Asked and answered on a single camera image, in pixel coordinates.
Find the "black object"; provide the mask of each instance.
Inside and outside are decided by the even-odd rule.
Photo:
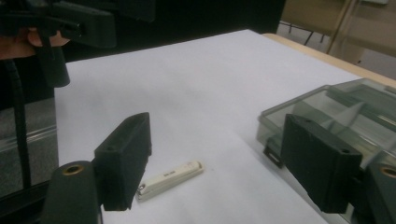
[[[276,158],[321,211],[345,213],[351,203],[357,223],[396,223],[396,167],[372,162],[362,170],[361,153],[314,121],[287,115]]]
[[[149,113],[131,116],[95,150],[92,162],[68,163],[53,173],[49,187],[1,199],[0,223],[101,223],[101,204],[107,211],[131,207],[149,155]]]
[[[73,0],[83,4],[86,0]],[[285,0],[162,0],[155,21],[114,14],[117,46],[99,49],[76,42],[63,47],[67,62],[119,54],[249,29],[276,33]]]
[[[344,213],[347,181],[359,173],[362,155],[310,119],[287,115],[281,160],[326,213]]]

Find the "human hand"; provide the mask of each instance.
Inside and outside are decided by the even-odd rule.
[[[53,47],[66,44],[58,31],[49,39]],[[40,36],[36,28],[22,29],[17,36],[0,36],[0,60],[29,57],[35,54],[35,47],[42,47]]]

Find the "finger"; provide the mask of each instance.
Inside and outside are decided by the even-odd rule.
[[[27,42],[14,42],[13,38],[4,40],[1,38],[0,60],[29,57],[35,54],[35,50]]]
[[[32,31],[28,34],[27,36],[29,42],[35,46],[35,47],[42,47],[43,44],[41,43],[40,35],[38,34],[37,31]],[[52,36],[49,39],[50,44],[53,47],[59,47],[65,45],[67,42],[69,42],[68,39],[65,39],[61,36],[61,33],[58,31],[55,36]]]

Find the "chair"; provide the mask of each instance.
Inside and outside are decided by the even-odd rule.
[[[350,2],[350,0],[287,0],[281,20],[290,23],[291,27],[296,25],[332,38]]]

